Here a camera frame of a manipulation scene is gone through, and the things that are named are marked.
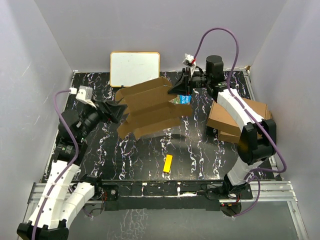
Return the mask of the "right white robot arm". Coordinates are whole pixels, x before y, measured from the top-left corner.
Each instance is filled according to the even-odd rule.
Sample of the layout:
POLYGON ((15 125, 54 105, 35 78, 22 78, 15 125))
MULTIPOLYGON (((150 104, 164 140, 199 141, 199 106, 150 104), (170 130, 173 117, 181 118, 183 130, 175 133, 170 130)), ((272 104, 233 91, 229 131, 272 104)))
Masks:
POLYGON ((198 66, 194 56, 186 54, 183 64, 186 67, 182 69, 180 79, 168 93, 188 96, 194 89, 205 88, 213 100, 229 113, 241 131, 237 161, 224 176, 222 185, 212 188, 215 195, 233 199, 245 189, 250 174, 276 153, 276 123, 257 114, 230 86, 232 75, 224 75, 221 56, 208 56, 205 70, 198 72, 195 71, 198 66))

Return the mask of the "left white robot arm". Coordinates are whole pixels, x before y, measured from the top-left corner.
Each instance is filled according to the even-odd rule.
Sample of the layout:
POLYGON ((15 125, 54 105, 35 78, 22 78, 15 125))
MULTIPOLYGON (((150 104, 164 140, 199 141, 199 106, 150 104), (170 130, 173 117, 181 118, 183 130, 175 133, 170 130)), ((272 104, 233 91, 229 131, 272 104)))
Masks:
POLYGON ((56 140, 57 160, 51 164, 49 178, 39 203, 17 234, 23 240, 66 240, 69 228, 90 199, 104 194, 100 177, 85 174, 70 196, 70 184, 78 172, 87 150, 86 137, 99 123, 119 123, 127 106, 119 102, 94 101, 81 113, 60 113, 56 140))

